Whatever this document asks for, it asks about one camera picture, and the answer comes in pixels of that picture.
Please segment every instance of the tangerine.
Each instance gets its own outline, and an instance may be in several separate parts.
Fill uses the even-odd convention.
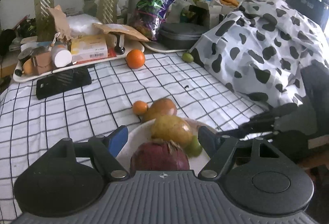
[[[138,100],[133,104],[133,113],[136,115],[143,115],[148,110],[148,104],[144,101]]]
[[[139,49],[133,49],[126,56],[126,61],[131,69],[138,69],[145,63],[145,55]]]

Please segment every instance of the plaid tablecloth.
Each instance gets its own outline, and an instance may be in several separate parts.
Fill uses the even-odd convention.
[[[62,138],[82,142],[120,125],[133,130],[140,123],[131,109],[137,100],[150,105],[169,97],[178,116],[218,131],[236,128],[263,111],[180,55],[146,55],[145,66],[137,70],[124,59],[99,63],[89,69],[91,85],[44,100],[36,98],[36,80],[11,84],[0,96],[0,223],[21,214],[13,185],[29,165]],[[79,161],[90,165],[89,159]]]

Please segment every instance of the cow print cloth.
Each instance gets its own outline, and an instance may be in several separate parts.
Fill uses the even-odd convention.
[[[190,52],[228,89],[269,107],[302,104],[301,68],[328,68],[329,58],[321,28],[282,0],[244,1]]]

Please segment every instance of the white plastic bag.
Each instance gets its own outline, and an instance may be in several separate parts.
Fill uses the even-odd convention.
[[[79,35],[95,35],[99,34],[100,30],[93,26],[93,23],[100,23],[99,19],[88,14],[81,14],[77,16],[69,16],[66,18],[71,35],[77,37]]]

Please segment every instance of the green lime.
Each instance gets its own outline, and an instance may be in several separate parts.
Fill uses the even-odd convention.
[[[193,62],[194,58],[190,53],[184,53],[182,55],[182,60],[187,62],[187,63],[191,63],[191,62]]]
[[[203,148],[200,145],[197,136],[193,136],[190,144],[184,148],[184,151],[188,157],[198,157],[201,154],[202,150]]]

